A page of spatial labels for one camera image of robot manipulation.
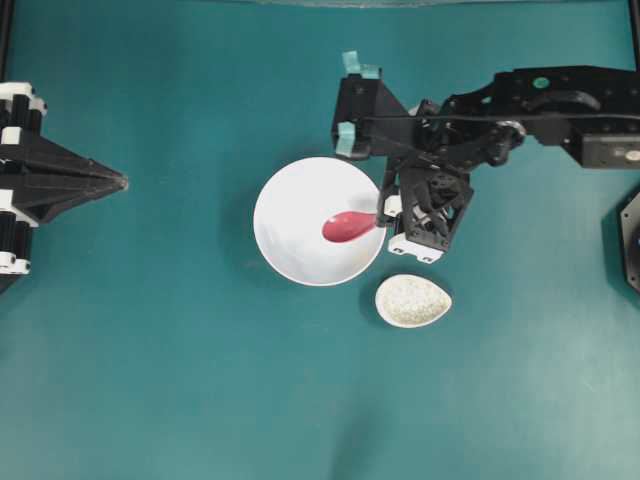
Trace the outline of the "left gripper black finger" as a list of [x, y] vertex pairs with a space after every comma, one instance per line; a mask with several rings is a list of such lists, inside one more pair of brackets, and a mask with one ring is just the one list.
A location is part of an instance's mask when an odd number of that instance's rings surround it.
[[126, 177], [90, 158], [82, 157], [41, 135], [47, 103], [28, 82], [1, 83], [1, 160], [27, 167], [81, 177], [108, 179], [127, 186]]
[[124, 177], [1, 176], [1, 290], [31, 272], [34, 230], [61, 213], [128, 187]]

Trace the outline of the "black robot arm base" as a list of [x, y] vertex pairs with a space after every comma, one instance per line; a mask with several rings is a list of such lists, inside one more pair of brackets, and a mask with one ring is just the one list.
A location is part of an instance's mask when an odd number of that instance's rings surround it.
[[620, 197], [601, 222], [607, 280], [628, 302], [639, 305], [639, 187]]

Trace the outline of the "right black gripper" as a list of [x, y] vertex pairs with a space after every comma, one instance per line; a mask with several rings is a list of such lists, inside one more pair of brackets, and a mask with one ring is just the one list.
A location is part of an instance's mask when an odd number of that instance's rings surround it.
[[439, 168], [386, 167], [376, 226], [392, 227], [387, 250], [432, 264], [451, 247], [474, 191], [466, 173]]

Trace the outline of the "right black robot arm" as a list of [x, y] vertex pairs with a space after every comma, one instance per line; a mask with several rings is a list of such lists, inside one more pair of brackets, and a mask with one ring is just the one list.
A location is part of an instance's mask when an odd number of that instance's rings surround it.
[[369, 151], [387, 157], [380, 220], [391, 252], [433, 263], [471, 202], [472, 172], [505, 165], [532, 137], [585, 169], [639, 166], [639, 75], [594, 66], [516, 69], [415, 112], [383, 85], [367, 114]]

